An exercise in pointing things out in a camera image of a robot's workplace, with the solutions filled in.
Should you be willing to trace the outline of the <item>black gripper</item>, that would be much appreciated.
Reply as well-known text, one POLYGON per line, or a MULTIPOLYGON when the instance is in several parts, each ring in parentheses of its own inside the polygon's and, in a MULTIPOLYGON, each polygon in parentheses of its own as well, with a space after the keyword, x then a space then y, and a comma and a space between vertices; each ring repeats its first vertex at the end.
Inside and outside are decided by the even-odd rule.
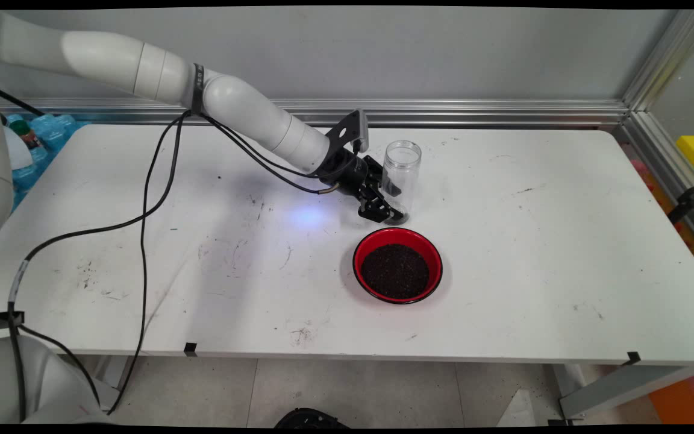
POLYGON ((336 191, 359 200, 358 216, 377 223, 401 224, 407 214, 389 205, 384 195, 398 196, 402 190, 383 165, 370 156, 359 157, 347 149, 339 149, 314 171, 322 183, 338 185, 336 191))

